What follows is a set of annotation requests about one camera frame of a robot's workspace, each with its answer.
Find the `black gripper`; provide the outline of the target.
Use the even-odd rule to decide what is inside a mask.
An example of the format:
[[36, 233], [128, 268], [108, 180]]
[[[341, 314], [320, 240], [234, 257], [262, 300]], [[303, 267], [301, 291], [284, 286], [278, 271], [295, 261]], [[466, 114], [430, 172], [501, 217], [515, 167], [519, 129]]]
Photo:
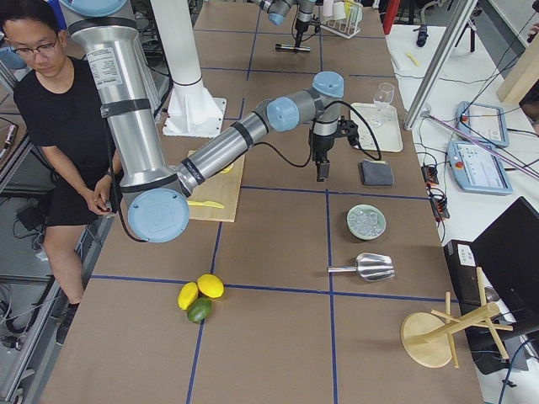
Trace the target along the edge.
[[298, 16], [295, 21], [295, 44], [294, 48], [299, 49], [302, 46], [302, 38], [305, 32], [308, 30], [309, 18], [307, 16]]
[[333, 147], [334, 138], [332, 136], [312, 135], [312, 160], [316, 164], [318, 182], [324, 182], [329, 176], [330, 161], [328, 159], [328, 152]]

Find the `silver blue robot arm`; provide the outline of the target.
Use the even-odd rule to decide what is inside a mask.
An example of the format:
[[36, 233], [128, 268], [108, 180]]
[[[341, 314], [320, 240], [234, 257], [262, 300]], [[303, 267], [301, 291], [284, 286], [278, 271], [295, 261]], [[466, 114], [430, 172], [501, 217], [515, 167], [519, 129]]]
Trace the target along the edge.
[[[227, 102], [213, 97], [203, 83], [187, 2], [154, 1], [151, 7], [173, 81], [162, 131], [148, 95], [149, 78], [130, 3], [61, 3], [68, 32], [85, 51], [102, 117], [120, 155], [125, 201], [120, 219], [125, 233], [137, 242], [168, 242], [188, 225], [187, 199], [193, 190], [271, 131], [293, 130], [309, 122], [317, 136], [332, 135], [344, 79], [337, 72], [319, 72], [311, 87], [265, 100], [242, 120], [224, 127]], [[162, 133], [202, 136], [206, 143], [170, 165], [164, 159]]]
[[308, 53], [311, 51], [309, 46], [304, 46], [302, 43], [303, 35], [310, 27], [314, 28], [314, 32], [307, 40], [320, 31], [320, 19], [314, 15], [314, 8], [317, 6], [316, 1], [253, 0], [250, 3], [256, 4], [261, 10], [265, 11], [273, 25], [281, 25], [285, 21], [287, 14], [296, 6], [295, 22], [291, 31], [294, 44], [276, 44], [275, 49], [280, 52], [293, 53]]

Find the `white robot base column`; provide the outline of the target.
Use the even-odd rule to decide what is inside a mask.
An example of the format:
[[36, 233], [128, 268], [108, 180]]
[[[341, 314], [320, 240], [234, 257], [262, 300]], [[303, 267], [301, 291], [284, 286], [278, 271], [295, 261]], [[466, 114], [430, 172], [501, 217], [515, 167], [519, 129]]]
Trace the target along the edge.
[[173, 81], [163, 134], [213, 138], [221, 132], [227, 101], [213, 97], [203, 83], [188, 3], [151, 5]]

